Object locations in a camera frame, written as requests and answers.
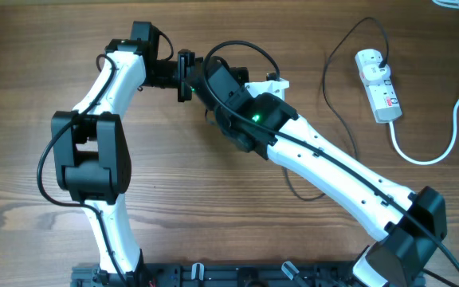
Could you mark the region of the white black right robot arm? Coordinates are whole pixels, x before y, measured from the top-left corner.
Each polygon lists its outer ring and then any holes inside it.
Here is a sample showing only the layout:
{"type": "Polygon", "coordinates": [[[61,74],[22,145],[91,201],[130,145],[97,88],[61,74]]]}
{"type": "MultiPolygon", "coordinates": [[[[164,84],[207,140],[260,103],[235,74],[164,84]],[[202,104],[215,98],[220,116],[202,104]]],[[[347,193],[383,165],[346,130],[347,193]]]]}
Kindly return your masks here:
{"type": "Polygon", "coordinates": [[[249,82],[245,68],[202,62],[186,82],[243,152],[290,170],[344,208],[375,240],[351,268],[364,286],[412,286],[447,233],[445,200],[383,178],[322,137],[284,101],[281,79],[249,82]]]}

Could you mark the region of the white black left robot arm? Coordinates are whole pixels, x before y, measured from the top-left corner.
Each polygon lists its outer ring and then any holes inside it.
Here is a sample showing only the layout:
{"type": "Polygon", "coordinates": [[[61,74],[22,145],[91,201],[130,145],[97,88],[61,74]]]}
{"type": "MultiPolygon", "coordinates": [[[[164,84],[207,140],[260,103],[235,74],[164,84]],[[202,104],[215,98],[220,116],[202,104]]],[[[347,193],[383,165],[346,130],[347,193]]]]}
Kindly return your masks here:
{"type": "Polygon", "coordinates": [[[100,252],[93,268],[75,268],[74,286],[145,286],[151,275],[131,231],[125,193],[131,156],[122,119],[142,87],[174,88],[178,101],[191,100],[185,79],[202,63],[188,49],[158,57],[166,34],[150,22],[134,22],[128,39],[113,39],[96,58],[100,71],[84,99],[51,119],[52,139],[44,153],[54,156],[59,188],[68,207],[88,216],[100,252]]]}

